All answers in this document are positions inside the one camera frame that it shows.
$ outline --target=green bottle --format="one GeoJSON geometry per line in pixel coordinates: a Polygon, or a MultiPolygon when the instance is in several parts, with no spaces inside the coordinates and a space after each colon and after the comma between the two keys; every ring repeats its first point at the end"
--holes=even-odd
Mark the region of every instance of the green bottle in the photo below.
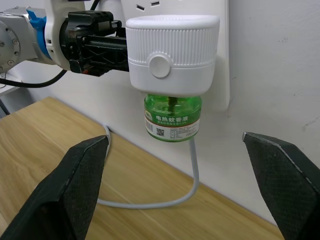
{"type": "Polygon", "coordinates": [[[155,139],[177,143],[194,137],[200,126],[202,100],[148,94],[144,99],[147,132],[155,139]]]}

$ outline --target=wood grain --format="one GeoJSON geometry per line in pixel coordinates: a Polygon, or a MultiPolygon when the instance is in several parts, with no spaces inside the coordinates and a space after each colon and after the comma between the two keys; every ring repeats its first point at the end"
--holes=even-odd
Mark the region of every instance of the wood grain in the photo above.
{"type": "MultiPolygon", "coordinates": [[[[0,234],[36,185],[75,144],[104,128],[46,98],[0,120],[0,234]]],[[[169,201],[186,194],[192,178],[112,134],[100,197],[124,203],[169,201]]],[[[279,229],[201,185],[188,202],[165,209],[97,205],[87,240],[283,240],[279,229]]]]}

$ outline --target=ridged white cap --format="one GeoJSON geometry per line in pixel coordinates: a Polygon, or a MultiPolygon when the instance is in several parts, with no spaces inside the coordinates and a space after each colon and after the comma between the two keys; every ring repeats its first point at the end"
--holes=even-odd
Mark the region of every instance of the ridged white cap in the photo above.
{"type": "Polygon", "coordinates": [[[130,79],[141,91],[170,97],[207,91],[214,76],[220,18],[154,15],[126,22],[130,79]]]}

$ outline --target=white power outlet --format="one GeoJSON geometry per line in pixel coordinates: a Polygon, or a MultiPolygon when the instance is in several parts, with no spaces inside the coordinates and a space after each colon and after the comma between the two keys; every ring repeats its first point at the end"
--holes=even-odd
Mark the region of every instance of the white power outlet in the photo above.
{"type": "Polygon", "coordinates": [[[229,73],[229,0],[121,0],[126,20],[150,15],[216,15],[220,17],[220,33],[214,80],[204,94],[204,104],[224,111],[230,101],[229,73]]]}

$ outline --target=product label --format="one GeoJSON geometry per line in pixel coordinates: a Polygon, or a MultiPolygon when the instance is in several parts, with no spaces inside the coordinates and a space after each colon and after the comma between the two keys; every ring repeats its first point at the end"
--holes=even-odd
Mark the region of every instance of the product label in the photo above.
{"type": "Polygon", "coordinates": [[[153,136],[168,141],[183,141],[197,134],[200,111],[190,116],[160,116],[145,111],[145,128],[153,136]]]}

